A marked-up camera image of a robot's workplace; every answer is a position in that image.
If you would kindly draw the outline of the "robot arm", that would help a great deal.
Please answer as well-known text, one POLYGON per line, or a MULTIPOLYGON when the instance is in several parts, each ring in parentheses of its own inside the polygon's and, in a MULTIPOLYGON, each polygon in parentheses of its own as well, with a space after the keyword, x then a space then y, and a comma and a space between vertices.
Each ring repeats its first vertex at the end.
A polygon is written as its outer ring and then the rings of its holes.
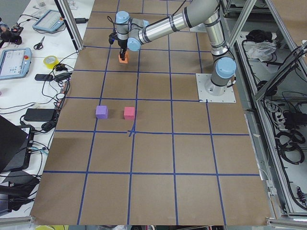
POLYGON ((109 42, 118 42, 118 59, 126 63, 127 50, 139 51, 144 44, 202 23, 211 44, 214 67, 204 87, 209 94, 221 96, 227 88, 232 87, 228 82, 236 71, 236 62, 230 57, 230 48, 225 40, 219 12, 220 4, 216 0, 194 0, 182 12, 175 12, 154 23, 133 18, 126 11, 118 11, 115 21, 112 22, 114 30, 109 36, 109 42))

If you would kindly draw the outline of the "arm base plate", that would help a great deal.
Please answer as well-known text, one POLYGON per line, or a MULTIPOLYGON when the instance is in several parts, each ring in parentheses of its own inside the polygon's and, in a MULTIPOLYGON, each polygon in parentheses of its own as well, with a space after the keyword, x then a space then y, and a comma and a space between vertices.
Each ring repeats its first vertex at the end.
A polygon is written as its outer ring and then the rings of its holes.
POLYGON ((197 73, 196 83, 199 102, 201 103, 236 103, 233 87, 216 86, 211 81, 211 74, 197 73))

